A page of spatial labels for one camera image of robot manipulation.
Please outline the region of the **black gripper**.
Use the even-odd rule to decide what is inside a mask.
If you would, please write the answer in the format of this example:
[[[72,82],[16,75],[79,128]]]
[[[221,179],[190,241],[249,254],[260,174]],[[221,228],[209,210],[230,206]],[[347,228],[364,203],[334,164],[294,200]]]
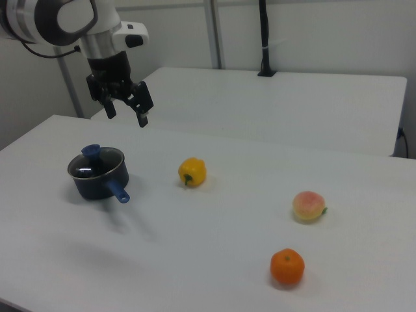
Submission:
[[[133,84],[127,53],[122,51],[108,58],[88,58],[91,74],[86,78],[92,100],[98,101],[108,119],[116,116],[112,98],[127,98],[124,103],[136,114],[139,127],[148,125],[148,112],[153,108],[148,86],[144,81]]]

